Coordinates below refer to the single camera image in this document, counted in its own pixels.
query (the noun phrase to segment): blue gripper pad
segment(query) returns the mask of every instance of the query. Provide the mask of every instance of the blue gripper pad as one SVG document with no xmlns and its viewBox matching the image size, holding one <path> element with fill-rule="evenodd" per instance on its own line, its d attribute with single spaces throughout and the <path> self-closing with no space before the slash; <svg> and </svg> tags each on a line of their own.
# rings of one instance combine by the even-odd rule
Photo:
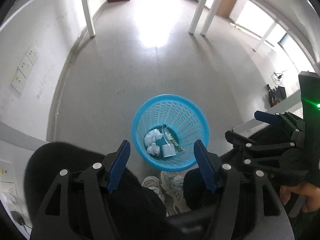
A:
<svg viewBox="0 0 320 240">
<path fill-rule="evenodd" d="M 254 117 L 256 120 L 261 121 L 261 122 L 265 122 L 268 124 L 281 124 L 281 117 L 278 115 L 274 115 L 274 114 L 269 114 L 266 112 L 261 112 L 261 111 L 256 111 L 254 113 Z"/>
<path fill-rule="evenodd" d="M 211 165 L 206 153 L 207 149 L 204 147 L 201 140 L 197 140 L 193 146 L 193 152 L 198 163 L 202 178 L 204 180 L 205 186 L 208 190 L 215 194 L 218 189 L 218 185 L 215 181 L 215 171 Z"/>
<path fill-rule="evenodd" d="M 125 166 L 127 165 L 130 157 L 130 143 L 125 141 L 123 147 L 119 150 L 118 156 L 109 172 L 108 184 L 106 187 L 109 194 L 111 194 L 113 190 L 117 189 L 119 185 Z"/>
</svg>

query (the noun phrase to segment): floor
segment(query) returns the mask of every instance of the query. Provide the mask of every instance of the floor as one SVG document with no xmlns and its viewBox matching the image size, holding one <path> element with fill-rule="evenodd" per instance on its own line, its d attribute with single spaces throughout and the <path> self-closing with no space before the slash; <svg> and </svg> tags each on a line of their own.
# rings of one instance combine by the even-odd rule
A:
<svg viewBox="0 0 320 240">
<path fill-rule="evenodd" d="M 210 126 L 208 150 L 232 147 L 224 133 L 269 108 L 266 83 L 292 63 L 215 17 L 200 36 L 188 34 L 195 0 L 131 0 L 108 4 L 70 67 L 60 98 L 55 140 L 107 154 L 131 139 L 131 122 L 146 100 L 177 94 L 196 103 Z M 159 175 L 137 153 L 127 164 L 139 180 Z"/>
</svg>

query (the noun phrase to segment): white sneaker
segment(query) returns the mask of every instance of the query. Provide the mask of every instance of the white sneaker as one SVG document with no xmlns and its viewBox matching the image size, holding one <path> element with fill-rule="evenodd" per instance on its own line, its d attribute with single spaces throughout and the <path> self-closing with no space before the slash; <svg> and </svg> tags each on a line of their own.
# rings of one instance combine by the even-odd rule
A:
<svg viewBox="0 0 320 240">
<path fill-rule="evenodd" d="M 161 199 L 161 201 L 164 203 L 165 194 L 163 193 L 163 190 L 160 186 L 160 181 L 157 177 L 154 177 L 154 176 L 146 177 L 142 182 L 142 186 L 153 190 Z"/>
<path fill-rule="evenodd" d="M 183 177 L 181 174 L 179 172 L 161 171 L 160 181 L 164 191 L 173 198 L 173 210 L 175 213 L 190 211 L 183 196 Z"/>
</svg>

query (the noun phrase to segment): black pants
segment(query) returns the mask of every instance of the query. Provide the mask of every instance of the black pants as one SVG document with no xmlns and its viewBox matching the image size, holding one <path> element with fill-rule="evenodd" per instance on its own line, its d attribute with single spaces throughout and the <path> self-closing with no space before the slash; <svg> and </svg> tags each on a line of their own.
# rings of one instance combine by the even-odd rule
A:
<svg viewBox="0 0 320 240">
<path fill-rule="evenodd" d="M 24 188 L 28 212 L 35 221 L 40 204 L 60 170 L 86 170 L 104 155 L 66 143 L 49 143 L 32 155 L 26 168 Z M 184 196 L 191 210 L 207 204 L 208 194 L 199 169 L 185 175 Z M 165 221 L 166 208 L 157 194 L 140 185 L 138 179 L 125 170 L 118 189 L 106 196 L 111 215 L 122 239 L 183 239 L 178 229 Z"/>
</svg>

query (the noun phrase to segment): blue trash basket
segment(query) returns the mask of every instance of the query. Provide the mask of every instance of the blue trash basket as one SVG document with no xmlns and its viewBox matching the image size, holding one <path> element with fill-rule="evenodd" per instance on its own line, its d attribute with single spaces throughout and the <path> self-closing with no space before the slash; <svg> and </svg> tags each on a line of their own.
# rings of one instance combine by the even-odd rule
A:
<svg viewBox="0 0 320 240">
<path fill-rule="evenodd" d="M 163 124 L 175 134 L 184 153 L 166 158 L 155 158 L 147 153 L 145 135 Z M 207 147 L 210 137 L 207 119 L 200 108 L 177 95 L 159 95 L 146 101 L 135 114 L 131 133 L 139 154 L 151 166 L 162 171 L 183 171 L 195 165 L 193 144 L 201 139 Z"/>
</svg>

